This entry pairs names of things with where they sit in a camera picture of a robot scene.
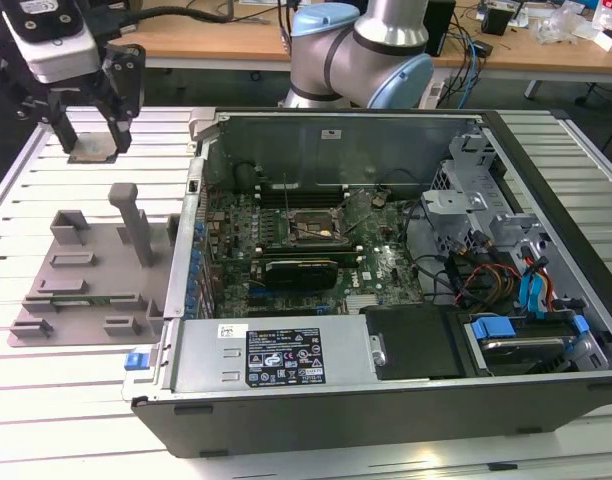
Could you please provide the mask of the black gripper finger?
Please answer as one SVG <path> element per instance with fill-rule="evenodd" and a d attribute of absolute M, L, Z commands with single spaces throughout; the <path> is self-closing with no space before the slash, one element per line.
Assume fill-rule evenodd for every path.
<path fill-rule="evenodd" d="M 0 32 L 0 92 L 20 119 L 33 119 L 50 126 L 65 153 L 77 142 L 77 134 L 66 115 L 61 94 L 32 75 L 12 37 Z"/>
<path fill-rule="evenodd" d="M 131 123 L 144 101 L 146 50 L 139 44 L 108 44 L 100 54 L 98 110 L 106 119 L 115 153 L 126 153 L 132 141 Z"/>

